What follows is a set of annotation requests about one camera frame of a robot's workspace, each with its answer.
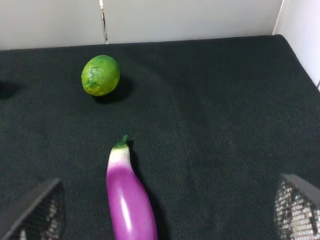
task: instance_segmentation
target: eggplant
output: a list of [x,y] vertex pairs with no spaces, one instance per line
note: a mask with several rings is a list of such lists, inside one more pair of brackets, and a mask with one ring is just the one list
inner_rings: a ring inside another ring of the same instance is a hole
[[157,240],[157,226],[146,190],[135,175],[128,136],[112,148],[106,190],[115,240]]

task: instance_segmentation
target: white panel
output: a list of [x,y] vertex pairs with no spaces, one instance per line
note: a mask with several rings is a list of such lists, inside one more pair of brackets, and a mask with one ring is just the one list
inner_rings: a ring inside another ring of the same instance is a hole
[[273,33],[285,37],[317,85],[320,81],[320,0],[284,0]]
[[271,35],[282,0],[103,0],[109,43]]
[[0,50],[104,44],[99,0],[0,0]]

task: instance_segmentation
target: green lime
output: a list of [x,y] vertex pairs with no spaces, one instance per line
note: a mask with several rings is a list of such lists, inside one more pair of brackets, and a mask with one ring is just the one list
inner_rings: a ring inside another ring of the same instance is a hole
[[107,55],[92,58],[83,68],[81,81],[83,89],[93,96],[102,96],[118,85],[120,67],[116,60]]

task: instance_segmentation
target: metal mesh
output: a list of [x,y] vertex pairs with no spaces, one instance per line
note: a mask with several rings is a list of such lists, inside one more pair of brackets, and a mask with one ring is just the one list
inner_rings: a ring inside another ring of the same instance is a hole
[[320,239],[320,208],[286,179],[277,189],[274,221],[282,240]]
[[62,184],[57,184],[42,195],[32,206],[29,206],[23,219],[20,218],[13,224],[14,231],[7,234],[4,240],[62,239],[65,227],[65,201]]

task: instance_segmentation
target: green stem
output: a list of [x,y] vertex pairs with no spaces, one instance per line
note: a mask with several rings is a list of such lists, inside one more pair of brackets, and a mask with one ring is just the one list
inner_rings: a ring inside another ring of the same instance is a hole
[[114,149],[118,149],[118,148],[123,148],[123,147],[126,147],[128,146],[127,145],[127,140],[128,140],[128,135],[125,134],[123,137],[122,137],[122,140],[121,141],[118,141],[115,145],[114,145]]

